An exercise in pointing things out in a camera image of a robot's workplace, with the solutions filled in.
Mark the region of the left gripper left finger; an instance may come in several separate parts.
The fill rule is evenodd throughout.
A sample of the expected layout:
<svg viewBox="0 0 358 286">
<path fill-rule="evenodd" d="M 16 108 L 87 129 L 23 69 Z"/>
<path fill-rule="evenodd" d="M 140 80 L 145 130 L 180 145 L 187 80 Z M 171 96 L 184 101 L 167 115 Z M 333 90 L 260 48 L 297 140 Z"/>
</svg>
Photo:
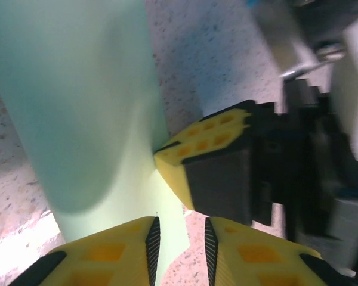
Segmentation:
<svg viewBox="0 0 358 286">
<path fill-rule="evenodd" d="M 51 250 L 16 286 L 156 286 L 160 244 L 159 218 L 141 217 Z"/>
</svg>

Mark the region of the aluminium table side rail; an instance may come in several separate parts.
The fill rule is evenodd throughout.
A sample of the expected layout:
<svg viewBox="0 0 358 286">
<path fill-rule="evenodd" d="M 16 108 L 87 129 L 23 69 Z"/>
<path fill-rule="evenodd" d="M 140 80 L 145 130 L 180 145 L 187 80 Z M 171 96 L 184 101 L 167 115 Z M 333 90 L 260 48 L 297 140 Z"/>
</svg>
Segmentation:
<svg viewBox="0 0 358 286">
<path fill-rule="evenodd" d="M 320 66 L 286 0 L 255 0 L 251 13 L 283 79 L 294 79 Z"/>
</svg>

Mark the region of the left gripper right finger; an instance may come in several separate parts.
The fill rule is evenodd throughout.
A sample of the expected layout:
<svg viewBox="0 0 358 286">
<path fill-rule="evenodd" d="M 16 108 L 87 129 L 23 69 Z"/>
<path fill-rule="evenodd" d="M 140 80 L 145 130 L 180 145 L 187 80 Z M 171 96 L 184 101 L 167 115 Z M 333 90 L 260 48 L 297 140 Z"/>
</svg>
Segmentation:
<svg viewBox="0 0 358 286">
<path fill-rule="evenodd" d="M 222 217 L 205 219 L 209 286 L 358 286 L 308 247 Z"/>
</svg>

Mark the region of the green paper sheet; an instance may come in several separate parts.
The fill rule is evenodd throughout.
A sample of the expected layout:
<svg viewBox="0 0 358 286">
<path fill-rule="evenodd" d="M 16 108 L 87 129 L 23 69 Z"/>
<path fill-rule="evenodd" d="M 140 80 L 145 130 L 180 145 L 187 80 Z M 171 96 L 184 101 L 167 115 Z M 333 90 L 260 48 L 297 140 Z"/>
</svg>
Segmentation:
<svg viewBox="0 0 358 286">
<path fill-rule="evenodd" d="M 65 240 L 158 216 L 164 273 L 189 241 L 145 1 L 0 0 L 0 94 Z"/>
</svg>

